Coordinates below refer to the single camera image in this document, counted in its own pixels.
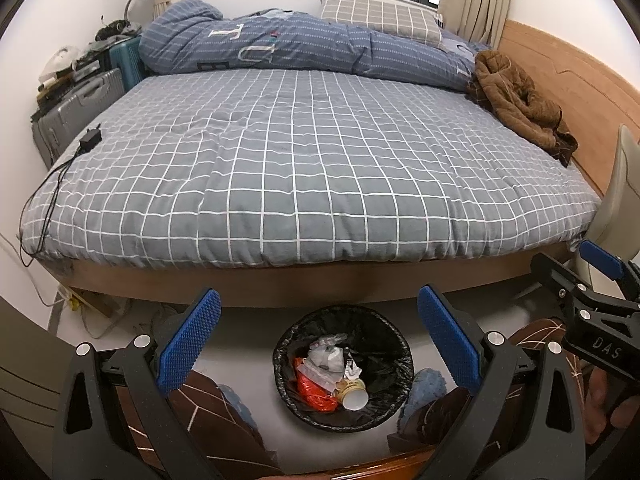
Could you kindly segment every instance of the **floor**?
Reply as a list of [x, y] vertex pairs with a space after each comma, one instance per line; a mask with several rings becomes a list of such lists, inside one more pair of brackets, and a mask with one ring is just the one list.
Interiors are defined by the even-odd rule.
[[[538, 288], [524, 298], [514, 297], [531, 285], [529, 277], [447, 294], [458, 309], [473, 314], [485, 331], [511, 335], [530, 320], [556, 312], [555, 299]], [[392, 321], [409, 342], [416, 370], [441, 370], [453, 386], [444, 362], [418, 318], [415, 299], [368, 305]], [[58, 335], [72, 344], [92, 341], [98, 349], [120, 348], [148, 330], [159, 305], [136, 302], [129, 314], [107, 336], [94, 340], [86, 334], [79, 312], [62, 312]], [[356, 434], [315, 430], [295, 418], [280, 400], [273, 383], [271, 353], [282, 333], [304, 316], [306, 309], [230, 308], [202, 351], [195, 369], [228, 384], [251, 409], [269, 450], [287, 473], [308, 472], [377, 460], [388, 455], [386, 436], [396, 430], [396, 416], [385, 424]], [[92, 333], [108, 325], [100, 314], [86, 312]]]

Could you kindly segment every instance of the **paper cup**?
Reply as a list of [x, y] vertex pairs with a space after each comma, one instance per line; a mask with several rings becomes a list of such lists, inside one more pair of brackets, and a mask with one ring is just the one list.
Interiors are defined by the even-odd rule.
[[335, 397], [346, 410], [357, 412], [369, 402], [369, 394], [361, 379], [349, 381], [343, 379], [338, 383]]

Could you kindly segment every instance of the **wooden bed frame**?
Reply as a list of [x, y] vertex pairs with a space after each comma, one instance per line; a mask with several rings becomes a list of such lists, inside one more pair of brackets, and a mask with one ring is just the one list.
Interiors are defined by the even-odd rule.
[[[561, 105], [580, 143], [575, 160], [587, 181], [604, 195], [620, 124], [640, 139], [640, 92], [583, 51], [521, 23], [507, 21], [499, 49]], [[559, 260], [569, 258], [565, 244], [539, 250]], [[527, 274], [530, 259], [539, 250], [475, 260], [251, 269], [153, 270], [84, 260], [41, 263], [65, 286], [112, 296], [190, 303], [199, 290], [210, 286], [220, 293], [225, 306], [322, 306], [412, 298], [427, 282], [444, 292], [499, 282]]]

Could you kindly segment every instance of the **red plastic bag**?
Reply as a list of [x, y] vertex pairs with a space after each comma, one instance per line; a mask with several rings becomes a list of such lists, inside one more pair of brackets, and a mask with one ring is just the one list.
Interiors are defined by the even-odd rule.
[[300, 366], [303, 360], [302, 357], [296, 357], [294, 361], [296, 377], [298, 378], [298, 393], [314, 410], [324, 413], [334, 412], [338, 407], [338, 400], [332, 397], [324, 388], [321, 388], [298, 371], [298, 366]]

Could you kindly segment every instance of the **trash can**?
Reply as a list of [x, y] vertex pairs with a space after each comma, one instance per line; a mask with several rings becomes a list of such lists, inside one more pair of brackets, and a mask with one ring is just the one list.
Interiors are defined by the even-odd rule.
[[[339, 406], [321, 413], [298, 394], [293, 361], [306, 357], [320, 336], [338, 333], [348, 334], [340, 346], [357, 352], [354, 359], [362, 368], [369, 402], [357, 412]], [[406, 339], [384, 316], [363, 306], [339, 305], [311, 312], [291, 326], [273, 351], [273, 371], [282, 400], [297, 418], [319, 430], [353, 433], [375, 428], [402, 406], [411, 390], [414, 361]]]

